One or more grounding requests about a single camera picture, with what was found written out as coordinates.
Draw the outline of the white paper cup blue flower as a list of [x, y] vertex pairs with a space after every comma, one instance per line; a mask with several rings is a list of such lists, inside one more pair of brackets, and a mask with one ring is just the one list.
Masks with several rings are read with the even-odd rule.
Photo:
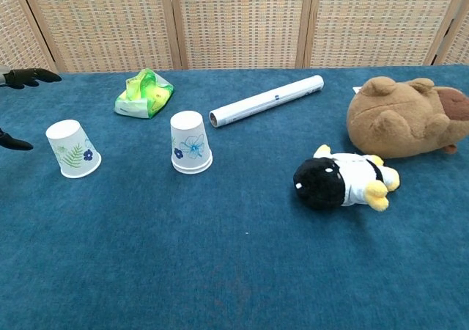
[[195, 167], [213, 157], [203, 117], [197, 111], [180, 111], [170, 119], [171, 160], [180, 166]]

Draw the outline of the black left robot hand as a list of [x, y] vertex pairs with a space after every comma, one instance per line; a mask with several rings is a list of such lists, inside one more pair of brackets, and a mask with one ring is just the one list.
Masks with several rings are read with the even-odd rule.
[[[0, 86], [12, 89], [23, 89], [25, 86], [38, 87], [39, 81], [46, 83], [59, 82], [62, 77], [44, 68], [12, 69], [6, 65], [0, 65]], [[10, 150], [28, 151], [34, 147], [32, 144], [16, 139], [0, 128], [0, 146]]]

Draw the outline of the white paper cup fern print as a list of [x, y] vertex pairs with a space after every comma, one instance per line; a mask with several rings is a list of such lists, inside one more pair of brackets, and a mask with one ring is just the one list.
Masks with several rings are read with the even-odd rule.
[[45, 135], [63, 176], [71, 179], [93, 173], [101, 164], [101, 154], [77, 120], [61, 120], [50, 125]]
[[210, 168], [210, 166], [212, 165], [213, 163], [213, 158], [210, 157], [207, 159], [207, 162], [202, 164], [202, 165], [199, 165], [199, 166], [195, 166], [195, 167], [188, 167], [188, 166], [180, 166], [178, 164], [176, 164], [176, 162], [174, 160], [171, 161], [171, 164], [173, 166], [173, 168], [180, 172], [180, 173], [183, 173], [185, 175], [195, 175], [195, 174], [199, 174], [207, 169]]

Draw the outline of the black white penguin plush toy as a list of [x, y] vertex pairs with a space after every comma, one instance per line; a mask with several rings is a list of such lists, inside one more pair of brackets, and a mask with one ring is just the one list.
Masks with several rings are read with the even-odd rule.
[[388, 208], [388, 193], [400, 187], [399, 173], [378, 155], [333, 153], [323, 144], [293, 175], [295, 190], [313, 209], [355, 204], [376, 211]]

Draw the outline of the woven wooden screen panel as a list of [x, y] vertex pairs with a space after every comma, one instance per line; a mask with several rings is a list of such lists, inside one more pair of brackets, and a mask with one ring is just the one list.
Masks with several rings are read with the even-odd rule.
[[469, 0], [463, 0], [438, 49], [435, 65], [469, 65]]
[[57, 70], [182, 67], [172, 0], [27, 0]]
[[312, 0], [171, 0], [183, 69], [303, 66]]
[[430, 65], [462, 0], [311, 0], [305, 67]]
[[0, 65], [57, 70], [27, 0], [0, 0]]

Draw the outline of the brown capybara plush toy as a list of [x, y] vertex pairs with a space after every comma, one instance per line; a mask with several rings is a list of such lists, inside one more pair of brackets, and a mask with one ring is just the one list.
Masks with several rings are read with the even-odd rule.
[[429, 78], [398, 82], [378, 76], [352, 98], [346, 125], [350, 141], [365, 154], [454, 154], [457, 143], [469, 136], [469, 96]]

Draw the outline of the blue carpet table cover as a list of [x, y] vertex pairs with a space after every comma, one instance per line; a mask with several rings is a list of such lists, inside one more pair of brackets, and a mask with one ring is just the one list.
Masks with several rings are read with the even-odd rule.
[[[469, 65], [322, 69], [321, 92], [207, 126], [213, 164], [171, 165], [171, 116], [210, 110], [311, 70], [166, 71], [151, 120], [114, 113], [124, 73], [0, 87], [0, 330], [469, 330], [469, 139], [390, 165], [387, 211], [314, 211], [293, 188], [321, 144], [352, 152], [353, 87], [427, 77], [469, 95]], [[101, 154], [62, 175], [45, 135], [77, 120]]]

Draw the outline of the green plastic snack bag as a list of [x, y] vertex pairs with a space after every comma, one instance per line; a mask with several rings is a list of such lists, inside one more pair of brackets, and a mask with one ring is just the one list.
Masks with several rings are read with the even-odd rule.
[[125, 81], [125, 90], [114, 101], [114, 112], [127, 117], [153, 118], [169, 101], [174, 86], [145, 68]]

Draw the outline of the white cling film roll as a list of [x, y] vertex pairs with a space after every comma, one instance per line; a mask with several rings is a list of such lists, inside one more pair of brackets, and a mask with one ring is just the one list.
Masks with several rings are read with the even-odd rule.
[[250, 117], [281, 104], [318, 92], [324, 87], [322, 76], [315, 75], [259, 93], [210, 111], [210, 122], [218, 128]]

